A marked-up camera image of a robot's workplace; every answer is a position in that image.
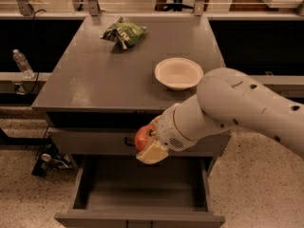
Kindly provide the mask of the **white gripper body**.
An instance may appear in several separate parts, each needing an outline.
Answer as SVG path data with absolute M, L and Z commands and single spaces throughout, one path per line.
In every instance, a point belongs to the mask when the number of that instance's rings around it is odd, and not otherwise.
M 175 123 L 175 107 L 166 109 L 156 121 L 156 135 L 158 140 L 170 150 L 181 152 L 194 145 L 193 141 L 185 138 Z

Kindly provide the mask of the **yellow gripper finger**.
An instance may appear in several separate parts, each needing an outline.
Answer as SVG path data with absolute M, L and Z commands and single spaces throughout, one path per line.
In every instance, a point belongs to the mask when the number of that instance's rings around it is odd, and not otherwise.
M 145 164 L 155 164 L 167 158 L 168 151 L 169 149 L 160 141 L 153 141 L 136 155 L 136 159 Z
M 161 117 L 162 117 L 161 115 L 155 117 L 149 124 L 157 125 L 158 122 L 160 121 Z

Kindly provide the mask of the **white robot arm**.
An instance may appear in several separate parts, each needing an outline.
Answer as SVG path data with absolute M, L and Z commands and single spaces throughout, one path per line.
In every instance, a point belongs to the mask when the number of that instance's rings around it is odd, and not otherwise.
M 240 126 L 304 155 L 304 105 L 231 68 L 207 72 L 194 96 L 173 104 L 135 135 L 136 159 L 154 164 L 208 136 Z

